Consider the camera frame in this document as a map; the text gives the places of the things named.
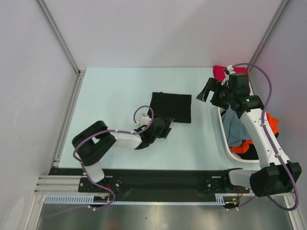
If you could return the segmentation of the black t shirt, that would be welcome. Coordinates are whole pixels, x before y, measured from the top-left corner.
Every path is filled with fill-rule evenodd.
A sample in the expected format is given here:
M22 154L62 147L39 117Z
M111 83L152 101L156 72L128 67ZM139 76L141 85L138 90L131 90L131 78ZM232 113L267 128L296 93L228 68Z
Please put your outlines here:
M191 123L191 95L153 92L150 107L154 116L173 118L177 123Z

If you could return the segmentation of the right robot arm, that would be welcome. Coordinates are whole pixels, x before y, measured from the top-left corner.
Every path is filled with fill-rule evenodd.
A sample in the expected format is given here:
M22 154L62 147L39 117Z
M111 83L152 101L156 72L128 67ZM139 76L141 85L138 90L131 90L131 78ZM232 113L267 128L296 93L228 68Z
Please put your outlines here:
M253 141L259 158L260 170L231 169L221 180L226 192L238 186L253 191L257 197L296 192L296 182L302 172L298 162L291 162L276 139L264 112L264 105L257 95L250 94L248 76L232 73L222 84L209 78L197 99L205 102L210 92L211 104L219 108L231 108L244 124Z

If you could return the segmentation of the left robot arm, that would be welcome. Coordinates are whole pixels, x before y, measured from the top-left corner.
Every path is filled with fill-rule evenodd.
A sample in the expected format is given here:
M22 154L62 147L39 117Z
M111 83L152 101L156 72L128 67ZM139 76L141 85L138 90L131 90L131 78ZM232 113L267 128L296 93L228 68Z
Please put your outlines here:
M103 121L97 121L75 136L72 145L73 156L85 168L90 178L89 186L95 191L102 191L106 186L105 174L100 160L112 147L141 150L149 147L158 138L166 138L171 131L172 117L141 116L139 127L133 131L111 130Z

